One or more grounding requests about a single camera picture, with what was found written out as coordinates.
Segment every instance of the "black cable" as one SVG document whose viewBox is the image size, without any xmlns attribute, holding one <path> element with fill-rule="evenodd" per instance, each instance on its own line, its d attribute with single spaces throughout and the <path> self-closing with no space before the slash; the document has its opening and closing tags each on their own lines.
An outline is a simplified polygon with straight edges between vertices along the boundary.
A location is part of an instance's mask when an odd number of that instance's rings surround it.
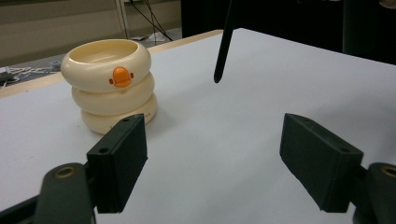
<svg viewBox="0 0 396 224">
<path fill-rule="evenodd" d="M 150 10 L 150 12 L 152 13 L 151 10 L 151 4 L 149 3 L 149 0 L 145 0 L 146 5 L 148 6 L 148 9 Z M 161 29 L 166 33 L 166 31 L 163 29 L 163 27 L 160 25 L 160 23 L 157 20 L 157 17 L 154 15 L 154 13 L 152 13 L 152 16 L 154 17 L 155 21 L 157 22 L 157 24 L 161 27 Z"/>
<path fill-rule="evenodd" d="M 153 25 L 155 28 L 157 28 L 161 34 L 163 34 L 164 36 L 166 36 L 170 41 L 173 41 L 173 39 L 161 28 L 159 28 L 158 26 L 155 25 L 155 23 L 151 22 L 149 20 L 149 18 L 147 18 L 135 5 L 134 5 L 134 0 L 130 0 L 130 3 L 132 4 L 132 6 L 134 7 L 134 9 L 136 9 L 136 11 L 138 11 L 151 25 Z"/>
<path fill-rule="evenodd" d="M 151 15 L 151 23 L 154 24 L 154 17 L 153 17 L 154 13 L 152 13 L 151 5 L 149 4 L 149 1 L 147 1 L 147 0 L 145 0 L 145 3 L 146 3 L 146 6 L 148 7 L 150 15 Z M 152 26 L 152 30 L 153 30 L 153 35 L 154 35 L 154 45 L 157 46 L 157 36 L 155 35 L 155 26 L 154 25 Z"/>
</svg>

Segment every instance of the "white table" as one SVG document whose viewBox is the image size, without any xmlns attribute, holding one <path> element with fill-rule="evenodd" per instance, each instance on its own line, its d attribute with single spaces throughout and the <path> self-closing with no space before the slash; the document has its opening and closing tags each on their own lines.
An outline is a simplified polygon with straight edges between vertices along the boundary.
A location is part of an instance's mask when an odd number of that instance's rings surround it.
<svg viewBox="0 0 396 224">
<path fill-rule="evenodd" d="M 152 55 L 159 110 L 148 161 L 123 213 L 98 223 L 352 223 L 320 212 L 279 156 L 285 113 L 308 117 L 396 163 L 396 66 L 245 29 L 219 84 L 221 35 Z M 0 210 L 37 195 L 43 175 L 86 161 L 100 139 L 65 82 L 0 99 Z"/>
</svg>

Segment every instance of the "screw hole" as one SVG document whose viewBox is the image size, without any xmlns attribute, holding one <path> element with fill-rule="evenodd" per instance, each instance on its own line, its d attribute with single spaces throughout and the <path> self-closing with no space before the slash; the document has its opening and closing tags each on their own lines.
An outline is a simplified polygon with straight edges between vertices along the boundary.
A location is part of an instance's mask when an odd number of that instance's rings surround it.
<svg viewBox="0 0 396 224">
<path fill-rule="evenodd" d="M 55 173 L 55 177 L 56 178 L 67 178 L 71 175 L 73 175 L 76 172 L 76 168 L 73 166 L 68 166 L 68 167 L 64 167 L 62 169 L 59 169 L 56 171 Z"/>
<path fill-rule="evenodd" d="M 99 149 L 99 153 L 107 153 L 109 149 L 107 147 Z"/>
<path fill-rule="evenodd" d="M 340 147 L 340 150 L 343 152 L 349 152 L 349 149 L 347 149 L 346 147 Z"/>
<path fill-rule="evenodd" d="M 391 166 L 382 167 L 382 172 L 392 177 L 396 177 L 396 168 Z"/>
</svg>

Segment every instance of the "orange beak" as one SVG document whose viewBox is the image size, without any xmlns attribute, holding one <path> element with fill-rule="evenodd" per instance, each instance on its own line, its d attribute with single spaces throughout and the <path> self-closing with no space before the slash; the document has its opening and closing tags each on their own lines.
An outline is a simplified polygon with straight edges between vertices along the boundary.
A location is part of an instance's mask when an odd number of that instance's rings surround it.
<svg viewBox="0 0 396 224">
<path fill-rule="evenodd" d="M 129 84 L 132 82 L 131 77 L 134 77 L 134 74 L 131 73 L 130 75 L 126 68 L 116 67 L 113 71 L 114 86 L 118 88 L 129 86 Z"/>
</svg>

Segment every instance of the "cream ring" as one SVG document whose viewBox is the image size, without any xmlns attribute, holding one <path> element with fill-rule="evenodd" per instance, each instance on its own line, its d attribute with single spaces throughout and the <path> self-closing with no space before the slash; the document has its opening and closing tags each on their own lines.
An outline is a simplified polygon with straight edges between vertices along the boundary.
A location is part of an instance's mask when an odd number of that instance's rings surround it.
<svg viewBox="0 0 396 224">
<path fill-rule="evenodd" d="M 145 123 L 149 123 L 157 112 L 157 107 L 157 97 L 155 93 L 152 93 L 150 98 L 134 111 L 115 116 L 100 116 L 81 110 L 81 118 L 92 131 L 96 133 L 106 134 L 121 119 L 132 116 L 134 114 L 143 113 L 145 115 Z"/>
<path fill-rule="evenodd" d="M 151 56 L 141 44 L 126 39 L 94 41 L 70 50 L 61 72 L 73 87 L 111 92 L 137 84 L 149 72 Z"/>
<path fill-rule="evenodd" d="M 72 87 L 75 103 L 84 111 L 96 115 L 118 115 L 137 109 L 154 91 L 150 72 L 136 85 L 122 91 L 93 93 Z"/>
</svg>

